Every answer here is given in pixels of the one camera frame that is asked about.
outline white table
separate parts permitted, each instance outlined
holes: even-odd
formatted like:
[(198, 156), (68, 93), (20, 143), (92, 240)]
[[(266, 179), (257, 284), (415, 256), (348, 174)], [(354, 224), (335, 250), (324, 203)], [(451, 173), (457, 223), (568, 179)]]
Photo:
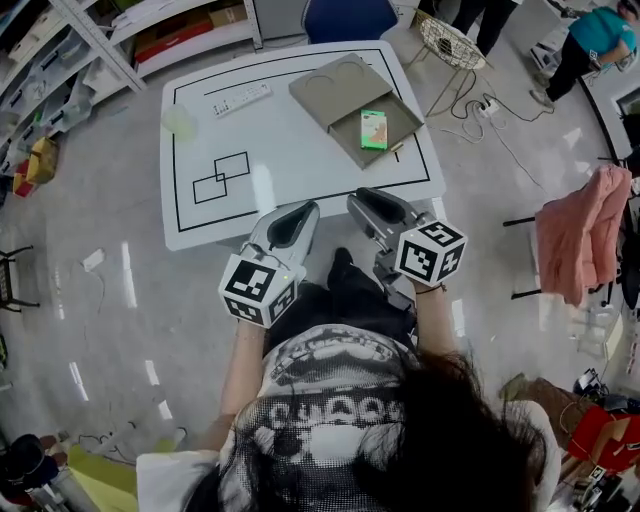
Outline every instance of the white table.
[[(165, 241), (171, 250), (250, 233), (264, 202), (281, 206), (315, 200), (322, 216), (346, 213), (346, 196), (377, 187), (405, 200), (445, 190), (429, 132), (422, 126), (361, 170), (289, 94), (289, 83), (355, 52), (422, 118), (391, 46), (351, 41), (288, 48), (197, 71), (165, 85), (162, 111), (182, 104), (197, 135), (179, 142), (160, 128), (160, 179)], [(212, 105), (265, 81), (273, 94), (216, 119)]]

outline wire basket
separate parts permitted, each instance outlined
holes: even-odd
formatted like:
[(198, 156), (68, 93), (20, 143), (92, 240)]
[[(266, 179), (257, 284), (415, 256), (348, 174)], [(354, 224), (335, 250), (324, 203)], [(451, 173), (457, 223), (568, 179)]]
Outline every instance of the wire basket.
[(486, 61), (473, 41), (458, 29), (416, 10), (416, 22), (425, 47), (456, 69), (480, 69)]

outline pink cloth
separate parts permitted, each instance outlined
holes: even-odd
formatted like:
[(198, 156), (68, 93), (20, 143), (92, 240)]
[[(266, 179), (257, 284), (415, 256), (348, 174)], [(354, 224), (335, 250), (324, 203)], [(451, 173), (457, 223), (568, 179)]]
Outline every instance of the pink cloth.
[(603, 165), (589, 183), (536, 214), (540, 288), (579, 306), (585, 288), (616, 277), (616, 241), (631, 173)]

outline glossy white floor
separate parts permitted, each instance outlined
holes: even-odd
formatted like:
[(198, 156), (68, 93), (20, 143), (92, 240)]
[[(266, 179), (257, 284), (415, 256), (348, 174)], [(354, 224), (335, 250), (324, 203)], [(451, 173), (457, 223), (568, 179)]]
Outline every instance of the glossy white floor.
[[(407, 34), (391, 39), (401, 60), (418, 49)], [(167, 80), (249, 48), (190, 62), (155, 77), (144, 94), (114, 98), (66, 138), (51, 183), (26, 201), (10, 197), (0, 211), (0, 248), (35, 246), (18, 256), (20, 294), (42, 302), (21, 315), (0, 312), (9, 349), (9, 369), (0, 378), (14, 386), (0, 394), (0, 425), (9, 439), (25, 432), (67, 430), (73, 440), (113, 432), (161, 391), (166, 407), (120, 444), (133, 459), (174, 426), (186, 427), (194, 438), (216, 416), (235, 325), (216, 288), (231, 249), (165, 248), (160, 97)], [(535, 115), (539, 107), (528, 95), (532, 82), (520, 57), (501, 40), (491, 62), (494, 69), (482, 74), (500, 99), (523, 116)], [(435, 57), (409, 69), (425, 112), (450, 73)], [(483, 90), (490, 89), (479, 79), (469, 99)], [(470, 239), (464, 268), (449, 283), (455, 327), (461, 346), (473, 351), (489, 395), (518, 371), (569, 387), (585, 368), (602, 369), (604, 361), (576, 351), (561, 300), (510, 301), (516, 286), (533, 285), (531, 257), (525, 231), (507, 231), (502, 222), (532, 215), (545, 201), (581, 187), (606, 147), (578, 87), (558, 102), (555, 114), (534, 123), (501, 114), (508, 122), (502, 138), (541, 187), (488, 123), (485, 139), (470, 144), (439, 131), (461, 130), (448, 113), (428, 120), (437, 127), (431, 136), (448, 186), (448, 218)], [(323, 279), (341, 244), (363, 268), (371, 267), (376, 247), (350, 218), (324, 219), (308, 259), (313, 279)], [(105, 261), (85, 272), (80, 262), (99, 248)], [(163, 419), (169, 412), (173, 419)], [(92, 443), (83, 439), (88, 448)]]

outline person in teal shirt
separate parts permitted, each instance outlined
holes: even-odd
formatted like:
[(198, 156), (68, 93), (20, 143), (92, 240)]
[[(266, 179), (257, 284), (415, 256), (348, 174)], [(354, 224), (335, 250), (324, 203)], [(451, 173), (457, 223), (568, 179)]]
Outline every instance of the person in teal shirt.
[(549, 86), (545, 91), (530, 91), (538, 103), (553, 108), (582, 75), (624, 59), (636, 49), (632, 25), (638, 21), (640, 8), (637, 0), (621, 0), (615, 10), (598, 7), (591, 12), (563, 8), (553, 0), (549, 3), (560, 9), (563, 17), (578, 18), (569, 27), (562, 61)]

